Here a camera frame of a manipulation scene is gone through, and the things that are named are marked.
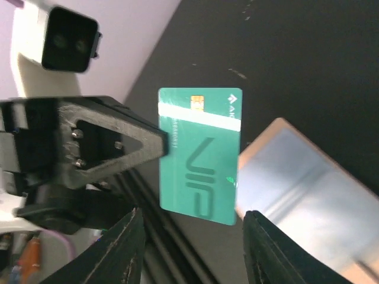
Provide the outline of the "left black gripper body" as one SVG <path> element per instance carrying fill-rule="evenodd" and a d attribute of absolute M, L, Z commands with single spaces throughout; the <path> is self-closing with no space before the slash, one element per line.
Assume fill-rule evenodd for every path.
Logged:
<path fill-rule="evenodd" d="M 56 183 L 58 132 L 57 99 L 1 103 L 1 232 L 82 228 L 73 189 Z"/>

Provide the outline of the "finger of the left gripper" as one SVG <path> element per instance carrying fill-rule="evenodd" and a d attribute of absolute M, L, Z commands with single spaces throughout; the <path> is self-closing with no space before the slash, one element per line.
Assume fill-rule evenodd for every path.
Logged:
<path fill-rule="evenodd" d="M 168 135 L 107 96 L 57 99 L 56 183 L 83 187 L 168 153 Z"/>

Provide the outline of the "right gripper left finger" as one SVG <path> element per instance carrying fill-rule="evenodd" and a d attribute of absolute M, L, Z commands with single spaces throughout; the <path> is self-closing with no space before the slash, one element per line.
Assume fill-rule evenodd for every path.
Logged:
<path fill-rule="evenodd" d="M 76 259 L 43 283 L 140 283 L 145 245 L 142 210 L 124 216 Z"/>

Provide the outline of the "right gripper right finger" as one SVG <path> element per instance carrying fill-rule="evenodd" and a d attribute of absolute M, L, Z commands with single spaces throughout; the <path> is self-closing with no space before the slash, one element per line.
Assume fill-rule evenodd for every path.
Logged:
<path fill-rule="evenodd" d="M 249 283 L 350 283 L 302 249 L 259 211 L 245 214 L 243 249 Z"/>

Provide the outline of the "beige card holder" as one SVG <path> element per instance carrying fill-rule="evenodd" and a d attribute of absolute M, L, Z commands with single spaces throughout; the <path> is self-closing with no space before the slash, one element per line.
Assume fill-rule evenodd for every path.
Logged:
<path fill-rule="evenodd" d="M 236 211 L 253 210 L 351 282 L 378 282 L 378 197 L 283 118 L 239 156 Z"/>

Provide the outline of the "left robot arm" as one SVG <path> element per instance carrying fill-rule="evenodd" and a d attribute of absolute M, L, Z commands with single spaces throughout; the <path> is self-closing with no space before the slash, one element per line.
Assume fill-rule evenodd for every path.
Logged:
<path fill-rule="evenodd" d="M 108 96 L 1 102 L 1 231 L 109 229 L 130 208 L 107 179 L 165 156 L 168 135 Z"/>

